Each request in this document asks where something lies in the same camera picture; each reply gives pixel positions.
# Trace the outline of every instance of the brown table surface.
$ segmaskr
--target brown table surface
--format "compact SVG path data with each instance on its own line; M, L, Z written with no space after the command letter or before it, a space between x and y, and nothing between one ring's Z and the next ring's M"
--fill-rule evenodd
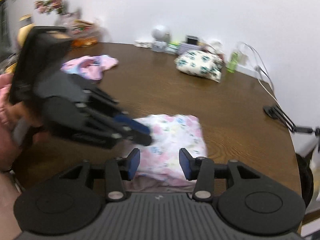
M104 73L100 88L133 117L194 115L202 126L208 155L216 163L240 160L300 194L289 132L263 113L262 107L274 102L255 78L224 71L217 83L190 76L175 68L175 56L126 44L74 49L67 59L101 54L117 58L119 65ZM103 163L121 150L121 143L103 150L51 138L21 154L13 168L28 188L83 159ZM223 190L223 181L218 181L215 191Z

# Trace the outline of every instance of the finger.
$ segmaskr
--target finger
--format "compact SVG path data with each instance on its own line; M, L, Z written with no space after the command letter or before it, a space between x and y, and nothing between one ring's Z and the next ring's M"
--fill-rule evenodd
M11 84L12 82L12 74L2 74L0 75L0 89L5 87L6 85Z

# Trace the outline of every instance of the white wall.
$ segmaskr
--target white wall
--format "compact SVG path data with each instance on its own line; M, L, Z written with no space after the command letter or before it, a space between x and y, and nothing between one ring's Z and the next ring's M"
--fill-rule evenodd
M39 25L53 24L55 15L33 11L35 0L9 2L12 34L19 17L34 13ZM150 37L156 24L170 27L174 40L186 34L217 38L227 55L237 41L255 47L263 57L276 96L296 124L320 125L320 0L69 0L70 10L83 10L108 29L111 41L133 43ZM312 136L292 137L299 152Z

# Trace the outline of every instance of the pink cloth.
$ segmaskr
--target pink cloth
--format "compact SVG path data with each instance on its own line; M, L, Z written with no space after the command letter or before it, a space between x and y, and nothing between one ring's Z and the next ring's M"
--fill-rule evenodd
M118 60L108 55L84 56L64 63L61 70L69 74L78 74L86 79L99 81L102 79L102 72L115 65L118 65Z
M195 181L185 179L179 163L179 150L186 148L195 158L207 156L198 118L192 115L150 115L136 121L150 127L150 146L130 145L140 149L140 165L135 178L126 182L130 191L192 191Z

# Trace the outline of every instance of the metal screw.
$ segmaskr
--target metal screw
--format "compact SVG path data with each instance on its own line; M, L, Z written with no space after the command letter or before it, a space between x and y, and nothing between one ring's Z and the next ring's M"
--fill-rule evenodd
M196 165L201 165L202 164L202 160L204 160L205 159L205 157L203 157L203 156L199 156L199 157L197 157L196 158Z
M205 199L211 197L211 193L206 190L199 190L195 193L197 198Z
M109 192L109 194L108 194L108 198L110 198L110 199L121 199L121 198L123 198L123 193L122 192L120 192L120 191L111 191L111 192Z

